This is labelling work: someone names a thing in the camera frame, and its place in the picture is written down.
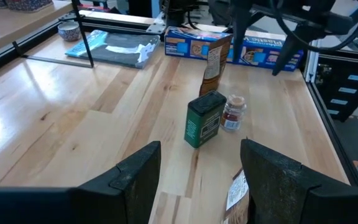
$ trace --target spice jar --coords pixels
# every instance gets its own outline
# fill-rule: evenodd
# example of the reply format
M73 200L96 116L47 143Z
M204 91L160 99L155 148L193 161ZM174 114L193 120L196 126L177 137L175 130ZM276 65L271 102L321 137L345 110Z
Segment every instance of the spice jar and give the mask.
M242 96L230 95L224 107L221 127L225 131L236 131L240 128L242 117L246 112L246 100Z

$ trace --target small bowl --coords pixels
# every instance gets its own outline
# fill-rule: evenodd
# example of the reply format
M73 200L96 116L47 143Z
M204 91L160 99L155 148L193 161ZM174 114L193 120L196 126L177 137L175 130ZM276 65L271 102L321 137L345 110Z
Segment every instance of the small bowl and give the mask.
M64 22L57 29L60 37L65 41L76 41L81 37L80 26L77 22Z

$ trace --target green tin can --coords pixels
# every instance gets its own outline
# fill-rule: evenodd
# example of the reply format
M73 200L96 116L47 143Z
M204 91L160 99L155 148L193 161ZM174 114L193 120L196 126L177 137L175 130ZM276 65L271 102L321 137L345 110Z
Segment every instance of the green tin can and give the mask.
M185 140L194 148L218 134L226 97L211 91L191 101L187 108Z

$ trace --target blue box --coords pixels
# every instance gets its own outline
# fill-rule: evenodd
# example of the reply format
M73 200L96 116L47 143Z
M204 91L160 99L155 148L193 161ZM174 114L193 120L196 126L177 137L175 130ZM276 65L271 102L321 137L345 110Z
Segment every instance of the blue box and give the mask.
M209 43L227 35L230 34L168 27L165 33L165 55L206 60ZM227 62L273 69L285 38L285 35L247 30L241 47L240 59L233 62L233 46L231 45ZM285 65L284 70L294 71L302 56L303 51L299 50Z

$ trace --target black cable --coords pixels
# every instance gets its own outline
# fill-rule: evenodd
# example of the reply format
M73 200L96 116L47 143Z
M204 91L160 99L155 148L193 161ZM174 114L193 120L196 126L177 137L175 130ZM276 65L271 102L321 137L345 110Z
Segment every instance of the black cable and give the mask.
M192 21L191 21L191 19L190 19L190 10L187 11L187 23L189 23L189 25L190 25L191 28L193 28L193 29L199 29L198 27L196 27L196 26L192 23Z
M358 26L357 26L355 31L344 42L342 42L342 43L340 43L340 44L338 44L338 45L336 45L334 47L314 47L314 46L311 46L309 43L307 43L304 40L302 40L301 38L299 38L284 23L283 15L279 10L283 5L283 0L279 0L278 5L276 5L274 3L274 0L269 0L269 4L270 4L270 8L272 9L273 14L274 14L274 16L276 18L276 21L278 22L280 28L284 31L284 33L287 36L293 37L295 40L299 41L299 43L303 46L303 48L306 48L308 50L312 50L314 52L319 52L319 53L339 50L339 49L342 49L343 47L347 46L348 44L350 44L358 36Z

